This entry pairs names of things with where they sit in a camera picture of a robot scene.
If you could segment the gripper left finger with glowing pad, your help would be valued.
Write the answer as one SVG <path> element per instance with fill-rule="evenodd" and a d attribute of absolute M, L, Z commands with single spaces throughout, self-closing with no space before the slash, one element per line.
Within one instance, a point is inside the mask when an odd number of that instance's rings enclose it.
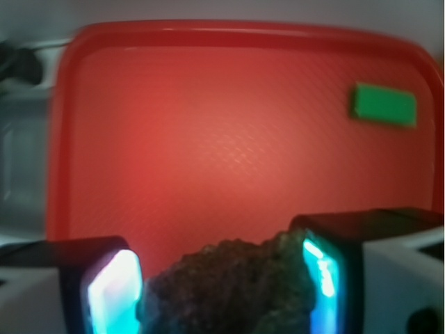
<path fill-rule="evenodd" d="M 1 246 L 2 333 L 139 333 L 140 260 L 121 237 Z"/>

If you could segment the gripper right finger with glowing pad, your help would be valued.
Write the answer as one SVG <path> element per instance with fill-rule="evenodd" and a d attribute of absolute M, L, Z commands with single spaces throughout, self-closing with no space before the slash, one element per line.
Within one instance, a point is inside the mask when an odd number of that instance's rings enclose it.
<path fill-rule="evenodd" d="M 417 209 L 305 214 L 313 333 L 443 333 L 444 216 Z"/>

